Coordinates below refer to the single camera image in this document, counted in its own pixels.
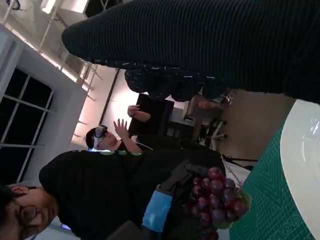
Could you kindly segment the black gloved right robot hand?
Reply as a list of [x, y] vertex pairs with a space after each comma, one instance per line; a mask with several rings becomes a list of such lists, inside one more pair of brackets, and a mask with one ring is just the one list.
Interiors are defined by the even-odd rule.
[[157, 100], [240, 89], [320, 101], [317, 0], [133, 0], [61, 39], [74, 56], [123, 69], [133, 92]]

